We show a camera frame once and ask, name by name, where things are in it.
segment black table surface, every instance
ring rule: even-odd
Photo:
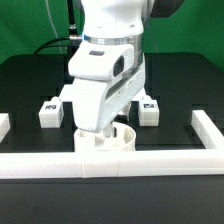
[[[66,68],[60,55],[20,55],[0,65],[0,113],[11,123],[1,153],[74,151],[70,103],[60,129],[41,129],[38,118],[43,102],[71,82]],[[160,125],[139,127],[133,104],[137,150],[203,149],[190,125],[194,109],[205,110],[223,133],[224,74],[203,56],[148,54],[146,73]],[[223,188],[222,175],[1,180],[0,223],[223,223]]]

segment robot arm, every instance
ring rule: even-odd
[[[69,62],[79,129],[102,131],[143,88],[141,14],[147,2],[154,0],[82,0],[84,40]]]

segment white plastic block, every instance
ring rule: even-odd
[[[10,129],[9,115],[6,113],[0,114],[0,143],[8,133],[9,129]]]
[[[206,149],[224,149],[224,137],[203,110],[192,112],[191,125]]]
[[[125,152],[118,156],[118,177],[221,174],[223,164],[223,150]]]
[[[82,177],[82,159],[74,153],[0,155],[0,179],[80,177]]]
[[[83,153],[82,177],[117,177],[116,153]]]
[[[63,117],[63,104],[58,97],[53,97],[44,102],[39,112],[41,128],[59,128]]]
[[[139,101],[138,107],[140,126],[158,126],[159,125],[159,107],[156,100],[145,97]]]

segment small white bracket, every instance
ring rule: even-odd
[[[60,128],[63,117],[63,104],[58,97],[53,97],[44,102],[39,112],[41,128]]]
[[[138,116],[140,126],[159,125],[159,107],[156,100],[150,96],[145,96],[139,101]]]

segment black label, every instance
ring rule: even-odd
[[[56,105],[48,105],[45,107],[45,110],[55,110],[56,109]]]
[[[103,56],[104,53],[105,53],[104,51],[94,51],[94,50],[92,50],[92,51],[89,52],[89,55]]]
[[[154,108],[154,104],[144,104],[144,108]]]

